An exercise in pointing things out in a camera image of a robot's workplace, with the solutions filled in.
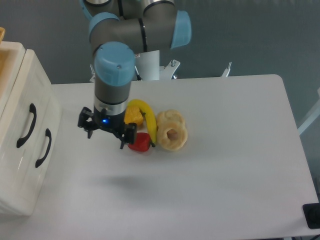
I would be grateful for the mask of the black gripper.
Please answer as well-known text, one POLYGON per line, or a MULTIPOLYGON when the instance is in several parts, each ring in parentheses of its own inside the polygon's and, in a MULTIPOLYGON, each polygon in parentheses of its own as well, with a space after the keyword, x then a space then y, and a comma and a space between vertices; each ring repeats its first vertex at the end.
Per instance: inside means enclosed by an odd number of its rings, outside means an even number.
POLYGON ((120 149, 125 145, 133 145, 137 138, 137 124, 124 122, 125 112, 118 115, 107 115, 97 109, 92 112, 88 107, 83 107, 78 118, 77 126, 87 132, 87 138, 90 139, 93 131, 99 129, 115 135, 120 138, 120 149))

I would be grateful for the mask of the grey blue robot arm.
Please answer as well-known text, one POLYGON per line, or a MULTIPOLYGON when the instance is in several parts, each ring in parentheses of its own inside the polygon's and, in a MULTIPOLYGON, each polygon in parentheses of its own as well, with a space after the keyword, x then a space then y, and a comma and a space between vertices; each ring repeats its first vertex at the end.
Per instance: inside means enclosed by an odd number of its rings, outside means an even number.
POLYGON ((172 0, 82 0, 89 20, 94 82, 94 108, 84 107, 78 126, 113 134, 122 145, 133 144, 137 126, 125 123, 136 54, 187 45, 192 24, 186 11, 172 0))

